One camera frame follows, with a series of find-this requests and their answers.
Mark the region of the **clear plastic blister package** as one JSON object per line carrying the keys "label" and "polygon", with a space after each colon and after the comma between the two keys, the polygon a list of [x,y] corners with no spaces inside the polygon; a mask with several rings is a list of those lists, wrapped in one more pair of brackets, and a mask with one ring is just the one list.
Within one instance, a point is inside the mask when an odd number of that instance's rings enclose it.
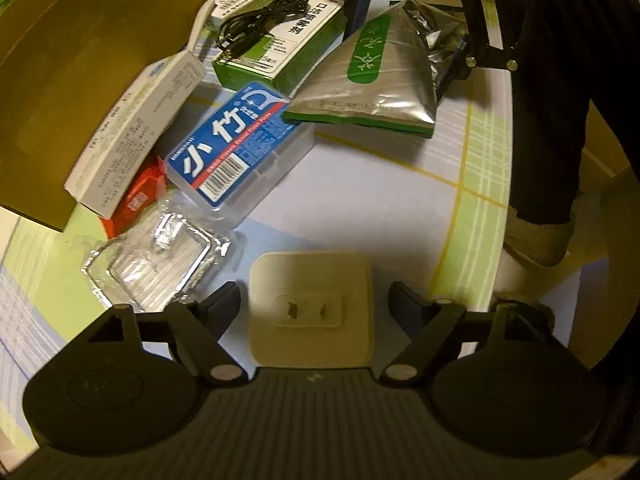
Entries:
{"label": "clear plastic blister package", "polygon": [[81,272],[104,307],[155,313],[198,298],[209,280],[235,265],[241,248],[232,231],[172,188],[130,229],[92,248]]}

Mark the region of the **silver green foil pouch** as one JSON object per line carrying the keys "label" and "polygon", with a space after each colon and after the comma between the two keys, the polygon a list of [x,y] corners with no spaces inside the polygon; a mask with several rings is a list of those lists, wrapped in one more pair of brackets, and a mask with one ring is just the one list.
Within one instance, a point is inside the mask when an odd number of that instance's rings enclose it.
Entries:
{"label": "silver green foil pouch", "polygon": [[458,10],[402,0],[328,54],[296,90],[283,118],[429,139],[469,42]]}

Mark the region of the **green white spray box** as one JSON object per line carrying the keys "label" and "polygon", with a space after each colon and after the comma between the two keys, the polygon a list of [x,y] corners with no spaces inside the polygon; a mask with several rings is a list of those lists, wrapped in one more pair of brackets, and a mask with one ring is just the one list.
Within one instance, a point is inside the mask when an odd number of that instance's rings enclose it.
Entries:
{"label": "green white spray box", "polygon": [[272,0],[222,24],[213,68],[224,88],[259,81],[290,94],[344,26],[342,0]]}

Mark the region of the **white square power adapter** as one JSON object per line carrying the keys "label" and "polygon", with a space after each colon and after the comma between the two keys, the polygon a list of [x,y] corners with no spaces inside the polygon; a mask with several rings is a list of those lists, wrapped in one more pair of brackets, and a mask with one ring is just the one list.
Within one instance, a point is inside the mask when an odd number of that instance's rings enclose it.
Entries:
{"label": "white square power adapter", "polygon": [[267,252],[250,267],[250,353],[260,367],[349,368],[369,363],[371,266],[356,252]]}

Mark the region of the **white plastic spoon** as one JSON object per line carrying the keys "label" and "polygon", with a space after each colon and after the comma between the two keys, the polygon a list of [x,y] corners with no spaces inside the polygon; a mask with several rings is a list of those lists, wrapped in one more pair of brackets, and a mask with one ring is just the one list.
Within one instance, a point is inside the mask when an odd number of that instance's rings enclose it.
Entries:
{"label": "white plastic spoon", "polygon": [[186,50],[191,54],[195,53],[196,44],[198,43],[198,37],[201,35],[202,29],[209,22],[210,16],[215,7],[215,0],[206,0],[198,9],[198,13],[195,15],[194,22],[190,31],[190,36],[186,42]]}

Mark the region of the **red candy packet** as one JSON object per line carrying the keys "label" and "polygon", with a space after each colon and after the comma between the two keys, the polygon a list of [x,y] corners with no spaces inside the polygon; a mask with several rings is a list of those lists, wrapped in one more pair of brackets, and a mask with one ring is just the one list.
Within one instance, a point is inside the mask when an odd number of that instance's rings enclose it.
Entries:
{"label": "red candy packet", "polygon": [[150,153],[142,162],[114,214],[109,219],[101,219],[106,237],[111,240],[131,228],[145,209],[156,202],[165,188],[163,159]]}

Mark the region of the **blue dental floss box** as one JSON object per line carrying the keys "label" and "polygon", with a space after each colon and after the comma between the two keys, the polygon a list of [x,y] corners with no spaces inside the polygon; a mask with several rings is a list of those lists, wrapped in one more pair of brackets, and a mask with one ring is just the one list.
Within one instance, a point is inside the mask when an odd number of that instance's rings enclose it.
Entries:
{"label": "blue dental floss box", "polygon": [[309,122],[286,122],[290,100],[244,86],[165,157],[168,180],[205,218],[235,228],[314,146]]}

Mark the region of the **white blue medicine box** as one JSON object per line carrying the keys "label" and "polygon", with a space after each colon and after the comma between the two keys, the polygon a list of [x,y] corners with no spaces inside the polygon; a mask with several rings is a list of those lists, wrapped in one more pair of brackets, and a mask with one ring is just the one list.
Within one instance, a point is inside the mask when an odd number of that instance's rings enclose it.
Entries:
{"label": "white blue medicine box", "polygon": [[206,74],[183,50],[146,66],[104,117],[64,188],[102,218],[111,218],[145,157]]}

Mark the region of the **person dark trousers leg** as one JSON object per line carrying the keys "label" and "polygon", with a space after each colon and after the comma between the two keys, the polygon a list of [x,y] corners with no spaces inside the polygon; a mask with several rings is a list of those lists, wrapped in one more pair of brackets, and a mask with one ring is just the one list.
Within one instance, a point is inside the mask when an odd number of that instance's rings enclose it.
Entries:
{"label": "person dark trousers leg", "polygon": [[564,224],[579,186],[590,107],[639,167],[639,1],[495,0],[514,44],[510,204]]}

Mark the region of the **checked tablecloth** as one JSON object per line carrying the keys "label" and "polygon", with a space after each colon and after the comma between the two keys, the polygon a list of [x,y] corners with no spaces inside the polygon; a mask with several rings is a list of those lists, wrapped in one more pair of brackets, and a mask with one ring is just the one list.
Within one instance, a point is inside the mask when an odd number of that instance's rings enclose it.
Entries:
{"label": "checked tablecloth", "polygon": [[[511,177],[511,77],[474,70],[440,103],[428,139],[320,125],[312,150],[238,225],[238,251],[205,285],[246,283],[266,252],[337,249],[372,266],[379,370],[405,343],[386,308],[390,283],[487,308],[521,268],[502,248]],[[1,215],[1,463],[35,448],[22,413],[28,378],[103,312],[80,267],[103,240],[77,207],[56,232]]]}

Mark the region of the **brown cardboard box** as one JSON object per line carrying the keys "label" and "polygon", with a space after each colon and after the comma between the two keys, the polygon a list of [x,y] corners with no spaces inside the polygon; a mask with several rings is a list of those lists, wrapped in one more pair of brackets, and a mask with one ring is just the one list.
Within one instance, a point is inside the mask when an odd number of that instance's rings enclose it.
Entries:
{"label": "brown cardboard box", "polygon": [[206,0],[13,0],[1,15],[1,205],[47,228],[64,182],[145,66],[178,52]]}

